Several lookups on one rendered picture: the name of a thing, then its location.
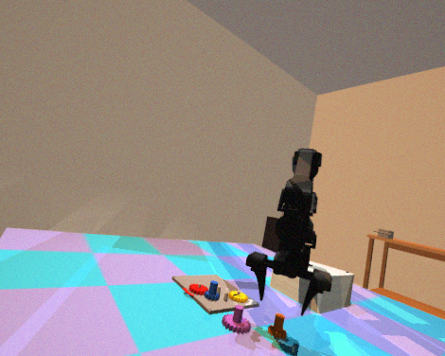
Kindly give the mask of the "dark blue gear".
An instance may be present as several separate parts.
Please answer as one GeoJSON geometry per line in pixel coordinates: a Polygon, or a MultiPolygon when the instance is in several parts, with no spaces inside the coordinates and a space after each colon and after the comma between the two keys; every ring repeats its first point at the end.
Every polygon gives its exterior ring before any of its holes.
{"type": "Polygon", "coordinates": [[[219,299],[220,298],[219,294],[216,294],[217,288],[218,288],[218,282],[211,280],[210,286],[209,286],[209,291],[205,292],[204,297],[207,297],[207,299],[211,299],[211,300],[219,299]]]}

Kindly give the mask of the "pink gear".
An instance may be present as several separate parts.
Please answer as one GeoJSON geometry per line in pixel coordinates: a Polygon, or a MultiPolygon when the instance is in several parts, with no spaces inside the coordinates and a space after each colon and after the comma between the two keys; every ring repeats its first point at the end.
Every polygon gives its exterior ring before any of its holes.
{"type": "Polygon", "coordinates": [[[225,315],[222,318],[222,324],[229,330],[233,330],[233,332],[247,333],[247,331],[250,331],[251,323],[247,321],[247,318],[243,318],[243,310],[243,306],[235,305],[234,315],[232,313],[225,315]]]}

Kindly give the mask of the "red gear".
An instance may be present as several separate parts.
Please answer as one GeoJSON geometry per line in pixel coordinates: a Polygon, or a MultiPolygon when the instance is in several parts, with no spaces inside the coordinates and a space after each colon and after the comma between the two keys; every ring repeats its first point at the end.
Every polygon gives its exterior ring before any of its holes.
{"type": "Polygon", "coordinates": [[[202,286],[201,285],[201,288],[199,288],[198,287],[198,284],[191,284],[190,286],[189,286],[189,291],[191,292],[191,293],[193,293],[193,294],[196,294],[196,295],[204,295],[205,294],[205,292],[207,292],[208,291],[208,289],[207,289],[207,287],[204,287],[204,285],[202,286]]]}

